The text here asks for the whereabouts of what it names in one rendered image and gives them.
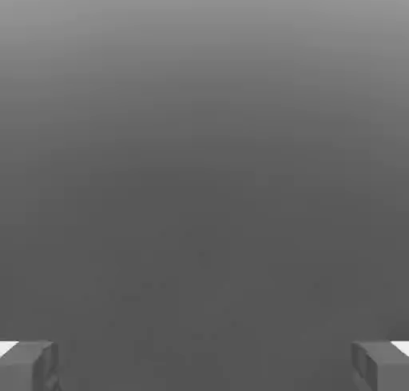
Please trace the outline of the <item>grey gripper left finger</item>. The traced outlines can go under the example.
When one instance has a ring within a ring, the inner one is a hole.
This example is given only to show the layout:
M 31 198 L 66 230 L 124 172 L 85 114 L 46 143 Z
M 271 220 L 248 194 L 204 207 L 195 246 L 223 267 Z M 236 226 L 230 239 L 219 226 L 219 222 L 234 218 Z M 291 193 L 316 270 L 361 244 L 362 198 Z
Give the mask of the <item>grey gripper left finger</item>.
M 60 391 L 58 367 L 55 342 L 0 340 L 0 391 Z

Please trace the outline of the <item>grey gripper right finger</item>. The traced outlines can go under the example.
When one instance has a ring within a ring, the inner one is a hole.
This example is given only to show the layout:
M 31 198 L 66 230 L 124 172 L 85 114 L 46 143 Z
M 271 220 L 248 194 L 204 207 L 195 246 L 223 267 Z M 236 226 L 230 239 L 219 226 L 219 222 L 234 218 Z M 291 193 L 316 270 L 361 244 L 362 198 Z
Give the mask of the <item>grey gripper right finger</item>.
M 356 391 L 409 391 L 409 341 L 353 341 Z

